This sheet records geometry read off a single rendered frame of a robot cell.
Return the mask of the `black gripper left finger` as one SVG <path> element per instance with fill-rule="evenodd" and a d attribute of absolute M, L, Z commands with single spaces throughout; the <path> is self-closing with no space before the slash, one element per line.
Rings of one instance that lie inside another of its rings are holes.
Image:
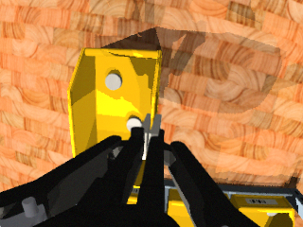
<path fill-rule="evenodd" d="M 111 135 L 40 178 L 0 192 L 0 227 L 32 227 L 76 204 L 56 227 L 101 227 L 114 200 L 127 204 L 150 129 L 147 113 L 128 140 Z"/>

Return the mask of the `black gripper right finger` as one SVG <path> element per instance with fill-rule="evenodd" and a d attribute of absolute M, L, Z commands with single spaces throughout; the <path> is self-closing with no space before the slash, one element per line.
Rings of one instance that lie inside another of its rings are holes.
<path fill-rule="evenodd" d="M 161 122 L 156 114 L 131 227 L 166 227 L 164 165 L 194 227 L 260 227 L 234 207 L 185 143 L 164 141 Z"/>

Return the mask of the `yellow bin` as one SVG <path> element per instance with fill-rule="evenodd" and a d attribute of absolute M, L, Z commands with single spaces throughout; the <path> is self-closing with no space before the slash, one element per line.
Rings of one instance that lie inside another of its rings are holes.
<path fill-rule="evenodd" d="M 181 227 L 194 227 L 177 189 L 169 189 L 167 210 L 168 208 L 169 216 L 174 218 Z"/>
<path fill-rule="evenodd" d="M 152 127 L 161 63 L 161 50 L 82 48 L 67 89 L 73 157 L 111 135 L 128 140 L 126 123 L 133 116 L 143 122 L 151 113 Z M 117 90 L 104 82 L 113 73 L 122 77 Z"/>
<path fill-rule="evenodd" d="M 135 204 L 138 197 L 139 188 L 133 188 L 132 193 L 129 197 L 128 204 Z"/>
<path fill-rule="evenodd" d="M 284 196 L 232 194 L 230 201 L 260 227 L 294 227 L 294 209 Z"/>

